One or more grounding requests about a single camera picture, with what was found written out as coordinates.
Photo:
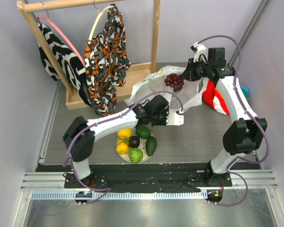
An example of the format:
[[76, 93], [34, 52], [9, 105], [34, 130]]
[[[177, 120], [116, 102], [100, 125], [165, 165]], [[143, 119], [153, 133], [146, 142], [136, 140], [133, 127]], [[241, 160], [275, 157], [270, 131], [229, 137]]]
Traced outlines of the dark red fake grapes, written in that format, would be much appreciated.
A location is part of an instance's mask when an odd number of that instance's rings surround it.
[[164, 83], [167, 87], [171, 87], [174, 92], [179, 92], [183, 89], [184, 80], [181, 78], [181, 74], [169, 74], [164, 79]]

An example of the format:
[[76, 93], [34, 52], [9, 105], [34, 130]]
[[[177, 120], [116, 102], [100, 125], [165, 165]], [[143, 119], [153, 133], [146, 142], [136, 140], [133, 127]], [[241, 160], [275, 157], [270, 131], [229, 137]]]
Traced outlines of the dark brown fake fruit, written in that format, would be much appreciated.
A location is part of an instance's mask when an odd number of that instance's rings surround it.
[[137, 148], [140, 145], [140, 138], [138, 136], [131, 136], [129, 138], [129, 147]]

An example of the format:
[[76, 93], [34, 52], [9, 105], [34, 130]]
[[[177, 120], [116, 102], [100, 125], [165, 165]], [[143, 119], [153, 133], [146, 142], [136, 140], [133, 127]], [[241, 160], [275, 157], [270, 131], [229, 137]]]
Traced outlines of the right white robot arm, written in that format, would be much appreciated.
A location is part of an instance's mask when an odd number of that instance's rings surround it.
[[259, 149], [267, 121], [258, 118], [250, 108], [235, 76], [236, 70], [226, 65], [223, 47], [206, 49], [203, 44], [194, 44], [191, 49], [195, 55], [188, 60], [187, 68], [180, 77], [190, 82], [202, 78], [213, 82], [231, 117], [231, 126], [222, 138], [222, 151], [204, 170], [205, 183], [214, 187], [226, 177], [235, 162]]

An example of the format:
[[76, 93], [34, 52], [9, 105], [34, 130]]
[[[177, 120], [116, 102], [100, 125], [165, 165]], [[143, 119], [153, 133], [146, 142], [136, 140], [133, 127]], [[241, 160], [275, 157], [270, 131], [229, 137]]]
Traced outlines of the green fake avocado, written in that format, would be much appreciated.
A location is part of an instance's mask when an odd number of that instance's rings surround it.
[[145, 150], [148, 156], [152, 156], [157, 148], [157, 140], [155, 137], [150, 136], [145, 143]]

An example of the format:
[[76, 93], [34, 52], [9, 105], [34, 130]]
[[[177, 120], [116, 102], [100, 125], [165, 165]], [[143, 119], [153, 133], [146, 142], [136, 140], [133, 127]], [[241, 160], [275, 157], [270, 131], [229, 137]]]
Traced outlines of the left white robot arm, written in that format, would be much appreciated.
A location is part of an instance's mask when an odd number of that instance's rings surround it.
[[86, 120], [79, 116], [73, 120], [62, 140], [67, 148], [63, 165], [71, 163], [75, 183], [82, 189], [91, 184], [88, 158], [94, 143], [99, 139], [124, 129], [141, 125], [166, 125], [169, 103], [162, 95], [146, 98], [121, 112], [103, 118]]

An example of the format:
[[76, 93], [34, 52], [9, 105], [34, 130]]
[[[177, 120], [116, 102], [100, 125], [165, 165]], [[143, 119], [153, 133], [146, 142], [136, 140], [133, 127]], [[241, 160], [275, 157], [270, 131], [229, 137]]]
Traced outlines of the yellow fake lemon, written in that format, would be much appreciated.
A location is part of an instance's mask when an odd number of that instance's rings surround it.
[[118, 137], [123, 140], [129, 139], [132, 136], [132, 134], [133, 131], [131, 128], [122, 129], [117, 132]]

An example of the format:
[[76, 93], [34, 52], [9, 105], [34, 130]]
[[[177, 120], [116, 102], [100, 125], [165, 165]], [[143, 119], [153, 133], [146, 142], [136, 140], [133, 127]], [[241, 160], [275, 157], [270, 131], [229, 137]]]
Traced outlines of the light green fake apple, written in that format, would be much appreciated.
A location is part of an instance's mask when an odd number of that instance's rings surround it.
[[143, 159], [143, 152], [138, 148], [132, 148], [128, 156], [132, 163], [139, 163]]

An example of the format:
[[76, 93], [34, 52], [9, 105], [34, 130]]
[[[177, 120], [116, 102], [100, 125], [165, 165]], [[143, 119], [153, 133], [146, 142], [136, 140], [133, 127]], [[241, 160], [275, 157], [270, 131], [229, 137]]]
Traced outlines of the green fake fruit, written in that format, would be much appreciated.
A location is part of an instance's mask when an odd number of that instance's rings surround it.
[[141, 139], [148, 139], [151, 136], [151, 131], [143, 125], [136, 127], [135, 133]]

